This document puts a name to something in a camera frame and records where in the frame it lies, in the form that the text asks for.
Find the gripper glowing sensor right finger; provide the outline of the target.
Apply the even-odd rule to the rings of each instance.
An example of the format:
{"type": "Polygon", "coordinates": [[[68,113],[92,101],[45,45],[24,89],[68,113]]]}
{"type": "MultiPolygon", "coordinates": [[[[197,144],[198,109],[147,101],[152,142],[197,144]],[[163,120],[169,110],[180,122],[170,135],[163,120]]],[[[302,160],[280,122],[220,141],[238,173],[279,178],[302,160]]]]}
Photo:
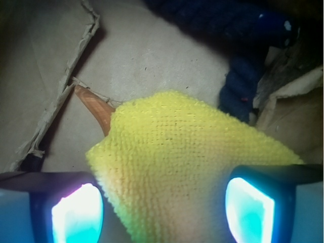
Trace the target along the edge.
{"type": "Polygon", "coordinates": [[[236,242],[323,242],[323,166],[238,166],[225,210],[236,242]]]}

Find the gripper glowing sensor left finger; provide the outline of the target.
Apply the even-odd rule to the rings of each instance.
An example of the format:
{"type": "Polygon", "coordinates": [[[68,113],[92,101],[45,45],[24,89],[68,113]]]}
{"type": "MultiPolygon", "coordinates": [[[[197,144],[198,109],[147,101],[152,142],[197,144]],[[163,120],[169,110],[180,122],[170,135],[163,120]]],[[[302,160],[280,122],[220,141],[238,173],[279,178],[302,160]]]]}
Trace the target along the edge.
{"type": "Polygon", "coordinates": [[[103,214],[88,172],[1,174],[1,242],[98,242],[103,214]]]}

